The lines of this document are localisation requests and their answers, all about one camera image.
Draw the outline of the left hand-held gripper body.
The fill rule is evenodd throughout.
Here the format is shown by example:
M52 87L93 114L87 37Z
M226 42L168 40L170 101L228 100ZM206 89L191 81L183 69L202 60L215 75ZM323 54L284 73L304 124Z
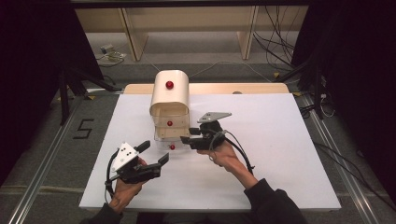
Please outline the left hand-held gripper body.
M140 154L134 150L134 147L123 142L118 148L114 161L111 162L111 171L116 173L111 180L119 178L126 184L136 184L160 177L162 168L153 167L152 164L140 164Z

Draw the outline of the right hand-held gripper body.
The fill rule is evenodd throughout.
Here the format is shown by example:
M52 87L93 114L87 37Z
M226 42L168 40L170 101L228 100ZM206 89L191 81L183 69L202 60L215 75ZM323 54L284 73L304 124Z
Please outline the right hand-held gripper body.
M190 145L192 149L211 150L221 145L225 140L225 133L219 124L220 119L230 117L227 112L206 112L198 119L201 131L200 135L195 135L195 143Z

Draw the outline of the low drawer with red knob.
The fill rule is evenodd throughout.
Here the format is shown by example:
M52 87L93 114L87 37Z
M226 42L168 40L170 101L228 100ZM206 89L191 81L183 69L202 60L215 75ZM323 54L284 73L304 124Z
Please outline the low drawer with red knob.
M187 128L157 127L154 140L158 149L178 150L186 147L180 139L181 136L189 137L189 130Z

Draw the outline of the cream wooden drawer cabinet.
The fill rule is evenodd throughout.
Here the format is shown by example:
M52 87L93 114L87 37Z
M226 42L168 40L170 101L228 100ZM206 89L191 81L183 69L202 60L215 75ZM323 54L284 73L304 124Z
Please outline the cream wooden drawer cabinet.
M189 78L181 70L163 70L155 77L149 113L190 116Z

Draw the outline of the person's left hand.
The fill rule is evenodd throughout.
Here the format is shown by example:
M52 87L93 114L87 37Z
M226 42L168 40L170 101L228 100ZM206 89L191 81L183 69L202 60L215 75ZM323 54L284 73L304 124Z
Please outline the person's left hand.
M115 191L108 206L117 214L121 214L126 206L131 202L135 195L142 189L144 182L136 184L126 184L118 179L116 182Z

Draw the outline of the person's right hand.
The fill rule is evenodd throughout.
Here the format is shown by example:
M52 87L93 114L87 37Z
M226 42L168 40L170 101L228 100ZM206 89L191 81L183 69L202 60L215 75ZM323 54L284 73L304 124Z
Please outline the person's right hand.
M228 142L223 142L219 147L211 150L198 150L198 154L207 155L216 165L223 167L227 172L233 172L238 167L244 167L237 158L233 147Z

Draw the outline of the shallow drawer with red knob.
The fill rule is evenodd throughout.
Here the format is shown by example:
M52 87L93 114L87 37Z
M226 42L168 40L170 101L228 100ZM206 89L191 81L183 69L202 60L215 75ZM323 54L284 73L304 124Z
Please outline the shallow drawer with red knob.
M153 116L152 120L156 127L164 128L188 127L190 124L190 117L188 115Z

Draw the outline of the white table board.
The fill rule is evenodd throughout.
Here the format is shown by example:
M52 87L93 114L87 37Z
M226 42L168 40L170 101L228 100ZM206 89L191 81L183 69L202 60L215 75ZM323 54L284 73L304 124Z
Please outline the white table board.
M105 201L110 156L127 142L137 146L154 136L148 94L123 94L98 154L80 207L96 209ZM242 145L253 173L273 189L283 189L302 210L340 209L332 184L305 127L294 97L273 94L194 94L191 124L206 112L225 112L220 126ZM130 203L135 211L236 212L250 203L242 185L208 157L184 147L169 153L160 177L150 180Z

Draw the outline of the black tripod stand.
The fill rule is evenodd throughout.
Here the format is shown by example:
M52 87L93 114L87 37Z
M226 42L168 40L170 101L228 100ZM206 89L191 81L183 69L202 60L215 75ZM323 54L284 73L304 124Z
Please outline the black tripod stand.
M76 96L85 96L88 93L82 83L83 80L88 80L106 91L121 91L121 88L106 84L103 80L93 77L76 67L66 67L59 75L59 91L62 105L61 125L64 125L70 116L67 90L70 89Z

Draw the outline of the light wooden shelf unit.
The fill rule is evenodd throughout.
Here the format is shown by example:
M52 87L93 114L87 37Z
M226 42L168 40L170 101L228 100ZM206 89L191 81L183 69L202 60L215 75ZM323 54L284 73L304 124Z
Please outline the light wooden shelf unit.
M235 32L241 55L249 57L255 31L301 29L307 6L269 7L141 7L97 8L76 11L87 33L124 33L135 62L141 60L150 33Z

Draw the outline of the white power strip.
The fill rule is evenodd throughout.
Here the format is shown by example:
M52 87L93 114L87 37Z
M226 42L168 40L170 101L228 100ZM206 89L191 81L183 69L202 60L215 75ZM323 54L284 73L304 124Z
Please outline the white power strip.
M125 54L116 51L112 44L103 45L100 50L102 52L101 59L111 62L122 62L125 58Z

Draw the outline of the black metal stand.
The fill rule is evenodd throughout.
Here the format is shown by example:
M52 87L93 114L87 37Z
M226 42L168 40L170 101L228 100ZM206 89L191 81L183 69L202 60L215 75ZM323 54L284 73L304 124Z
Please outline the black metal stand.
M298 65L292 69L285 76L279 77L275 80L275 83L283 83L286 80L299 75L300 80L298 81L298 89L300 91L307 91L309 88L314 88L314 111L320 119L323 119L323 113L321 112L321 77L322 77L322 64L319 59L310 57L306 62Z

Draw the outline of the black curtain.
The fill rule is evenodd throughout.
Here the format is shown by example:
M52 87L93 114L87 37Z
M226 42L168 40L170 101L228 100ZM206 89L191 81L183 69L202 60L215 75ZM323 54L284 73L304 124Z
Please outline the black curtain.
M0 185L69 67L103 78L71 0L0 0Z
M292 62L307 60L322 37L326 89L396 203L396 0L313 0Z

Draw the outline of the aluminium floor rail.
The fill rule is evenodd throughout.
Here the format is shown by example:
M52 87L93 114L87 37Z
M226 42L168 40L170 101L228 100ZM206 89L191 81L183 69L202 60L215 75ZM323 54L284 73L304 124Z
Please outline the aluminium floor rail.
M69 117L64 124L61 103L56 101L50 105L31 145L21 154L0 188L0 196L11 200L11 211L5 220L6 224L22 224L27 217L82 102L82 97L69 99Z
M309 114L319 134L319 140L314 140L314 146L334 162L337 173L361 215L363 223L379 224L379 218L367 195L367 193L374 193L372 188L367 185L364 176L359 174L359 169L354 163L342 155L324 121L317 116L316 112L310 111Z

